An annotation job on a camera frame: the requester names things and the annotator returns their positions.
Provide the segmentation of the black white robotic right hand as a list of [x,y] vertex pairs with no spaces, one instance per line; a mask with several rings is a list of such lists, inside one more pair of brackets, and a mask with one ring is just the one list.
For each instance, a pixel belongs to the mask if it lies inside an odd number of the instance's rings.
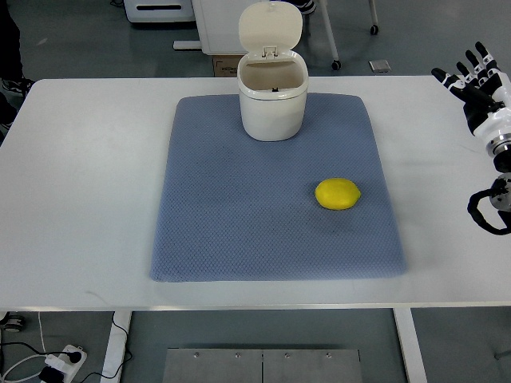
[[460,75],[440,68],[432,69],[431,73],[464,103],[463,111],[472,135],[491,141],[510,134],[510,79],[481,42],[475,43],[475,49],[478,54],[465,52],[471,69],[458,62]]

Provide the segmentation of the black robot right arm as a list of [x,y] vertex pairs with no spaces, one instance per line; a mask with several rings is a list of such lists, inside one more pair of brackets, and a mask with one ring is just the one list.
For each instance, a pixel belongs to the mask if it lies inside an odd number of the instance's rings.
[[[478,191],[469,198],[467,211],[473,221],[483,230],[493,235],[510,234],[510,134],[502,134],[491,139],[487,150],[493,158],[493,165],[500,175],[494,180],[491,187]],[[479,211],[478,204],[488,198],[491,205],[497,210],[503,228],[497,228],[488,223]]]

